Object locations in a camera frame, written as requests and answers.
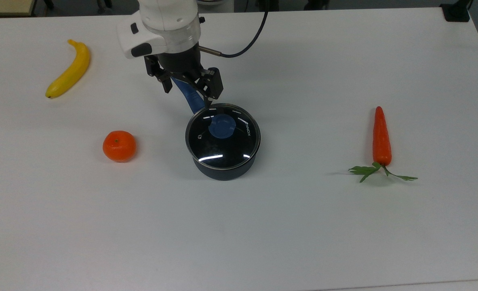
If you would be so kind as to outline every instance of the fake fruit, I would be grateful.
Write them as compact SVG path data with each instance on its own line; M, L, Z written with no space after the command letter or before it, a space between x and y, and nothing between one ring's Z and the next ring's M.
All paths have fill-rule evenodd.
M59 76L45 92L47 98L56 98L61 96L68 89L79 81L84 75L90 64L90 50L82 42L76 42L71 39L68 43L76 48L76 58L72 64Z
M112 131L102 143L104 154L115 162L127 162L137 152L137 142L127 131Z

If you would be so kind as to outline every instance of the black pot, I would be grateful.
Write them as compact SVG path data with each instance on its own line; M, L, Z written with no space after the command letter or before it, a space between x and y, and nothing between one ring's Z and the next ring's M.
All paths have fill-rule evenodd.
M202 173L226 181L251 168L261 132L246 110L217 103L194 114L185 131L185 142Z

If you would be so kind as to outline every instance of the carrot leaf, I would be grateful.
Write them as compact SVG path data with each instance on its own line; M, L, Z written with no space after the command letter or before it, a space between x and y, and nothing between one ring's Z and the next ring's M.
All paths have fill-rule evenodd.
M417 180L418 178L417 177L410 177L410 176L401 176L401 175L395 175L394 173L391 173L390 171L388 171L388 169L386 169L386 166L382 166L386 175L389 176L389 175L393 175L395 177L398 177L402 180L405 180L405 181L414 181L414 180Z
M379 169L381 169L381 165L377 162L374 162L373 167L361 167L361 166L355 166L353 168L348 169L350 173L353 173L354 175L363 175L359 183L364 181L368 176L371 174L375 173Z

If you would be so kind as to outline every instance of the yellow banana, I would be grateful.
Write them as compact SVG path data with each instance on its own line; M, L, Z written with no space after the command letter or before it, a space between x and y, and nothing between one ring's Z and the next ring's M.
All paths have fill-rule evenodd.
M56 98L61 96L84 75L88 65L90 64L90 50L82 42L75 42L71 39L68 43L76 48L76 58L66 71L61 74L46 90L45 96L48 98Z

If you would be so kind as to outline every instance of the carrot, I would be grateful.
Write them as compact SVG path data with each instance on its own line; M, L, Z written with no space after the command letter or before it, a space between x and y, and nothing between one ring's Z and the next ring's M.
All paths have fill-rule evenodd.
M375 121L373 123L373 143L372 143L373 161L381 166L388 166L392 162L392 146L386 127L383 108L378 106L375 109Z
M393 175L395 177L399 177L405 181L412 181L416 180L416 177L409 177L409 176L401 176L401 175L394 175L386 166L388 166L392 162L392 146L390 144L390 137L388 134L388 127L386 126L386 118L384 117L383 108L378 106L375 109L375 120L373 123L373 142L372 142L372 157L373 157L373 167L361 167L355 166L350 168L350 173L354 175L363 175L361 178L361 183L366 179L369 175L379 171L379 169L383 168L384 172L387 176Z

